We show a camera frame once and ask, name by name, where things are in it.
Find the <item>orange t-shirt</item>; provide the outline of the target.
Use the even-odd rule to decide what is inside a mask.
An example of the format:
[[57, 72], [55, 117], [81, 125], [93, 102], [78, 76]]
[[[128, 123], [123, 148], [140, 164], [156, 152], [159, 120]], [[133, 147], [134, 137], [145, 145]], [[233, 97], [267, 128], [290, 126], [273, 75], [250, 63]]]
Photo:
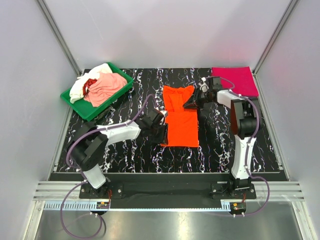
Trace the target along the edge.
[[183, 107], [194, 90], [192, 85], [179, 88], [167, 85], [163, 87], [164, 110], [167, 111], [165, 122], [168, 124], [168, 143], [164, 144], [165, 147], [199, 146], [197, 110]]

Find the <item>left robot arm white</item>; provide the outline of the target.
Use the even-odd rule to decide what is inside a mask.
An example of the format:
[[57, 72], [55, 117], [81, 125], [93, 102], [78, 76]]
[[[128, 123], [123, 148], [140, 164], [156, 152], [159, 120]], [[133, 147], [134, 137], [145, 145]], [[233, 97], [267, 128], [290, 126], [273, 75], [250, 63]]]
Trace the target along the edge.
[[133, 119], [117, 124], [96, 125], [87, 122], [70, 142], [66, 163], [80, 172], [86, 182], [84, 187], [88, 187], [95, 197], [103, 198], [109, 188], [109, 180], [99, 167], [105, 148], [137, 138], [148, 138], [158, 145], [167, 144], [167, 116], [166, 110], [153, 108], [146, 114], [138, 113]]

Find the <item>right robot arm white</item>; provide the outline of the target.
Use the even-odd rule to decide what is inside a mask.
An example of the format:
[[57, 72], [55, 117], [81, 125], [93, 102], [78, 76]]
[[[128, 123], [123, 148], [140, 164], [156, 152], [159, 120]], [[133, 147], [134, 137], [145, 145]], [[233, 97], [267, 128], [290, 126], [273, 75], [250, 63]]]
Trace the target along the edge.
[[261, 110], [257, 97], [235, 93], [222, 86], [227, 79], [219, 76], [203, 77], [191, 97], [183, 104], [186, 110], [200, 110], [206, 103], [217, 103], [230, 109], [230, 127], [235, 138], [234, 161], [229, 179], [220, 190], [213, 189], [212, 195], [229, 195], [241, 198], [252, 186], [251, 161], [256, 135], [260, 129]]

